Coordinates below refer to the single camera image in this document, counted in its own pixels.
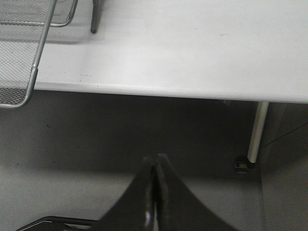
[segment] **wire mesh desk organizer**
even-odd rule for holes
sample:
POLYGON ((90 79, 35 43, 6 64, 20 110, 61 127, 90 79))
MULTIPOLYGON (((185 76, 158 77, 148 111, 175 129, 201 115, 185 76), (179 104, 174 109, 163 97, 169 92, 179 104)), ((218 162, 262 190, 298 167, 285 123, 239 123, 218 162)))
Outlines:
MULTIPOLYGON (((49 27, 68 25, 78 0, 0 0, 0 107, 25 105, 34 88, 49 27)), ((91 31, 98 25, 93 0, 91 31)))

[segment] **metal desk leg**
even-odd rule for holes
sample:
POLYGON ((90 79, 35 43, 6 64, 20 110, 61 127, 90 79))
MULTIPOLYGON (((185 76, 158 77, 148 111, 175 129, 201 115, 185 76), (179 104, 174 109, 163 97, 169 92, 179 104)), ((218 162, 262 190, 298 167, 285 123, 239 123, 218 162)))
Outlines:
POLYGON ((268 107, 269 102, 258 102, 248 155, 239 156, 235 159, 236 172, 248 172, 249 168, 253 168, 255 166, 268 107))
POLYGON ((100 0, 93 0, 93 12, 92 12, 92 23, 91 32, 95 34, 97 32, 99 20, 100 20, 100 0))

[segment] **mesh basket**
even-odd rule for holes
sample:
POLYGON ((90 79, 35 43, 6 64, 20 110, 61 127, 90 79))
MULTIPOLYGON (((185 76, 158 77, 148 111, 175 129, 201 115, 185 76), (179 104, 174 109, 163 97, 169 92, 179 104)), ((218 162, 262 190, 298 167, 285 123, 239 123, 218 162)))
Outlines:
POLYGON ((76 0, 0 0, 0 107, 26 103, 51 21, 66 24, 76 3, 76 0))

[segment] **floor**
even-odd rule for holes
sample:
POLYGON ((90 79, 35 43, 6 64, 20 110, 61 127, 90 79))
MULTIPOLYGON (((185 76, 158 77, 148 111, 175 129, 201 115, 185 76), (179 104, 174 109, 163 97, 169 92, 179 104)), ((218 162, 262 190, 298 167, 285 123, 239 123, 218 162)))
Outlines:
POLYGON ((192 192, 241 231, 263 231, 259 165, 234 172, 255 103, 35 91, 0 110, 0 231, 44 216, 99 219, 142 157, 165 153, 192 192))

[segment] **desk surface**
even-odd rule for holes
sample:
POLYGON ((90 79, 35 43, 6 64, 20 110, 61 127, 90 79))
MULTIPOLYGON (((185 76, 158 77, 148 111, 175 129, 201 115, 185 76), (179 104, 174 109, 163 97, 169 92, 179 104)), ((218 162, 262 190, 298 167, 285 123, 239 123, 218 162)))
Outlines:
POLYGON ((51 28, 35 88, 308 103, 307 0, 92 1, 51 28))

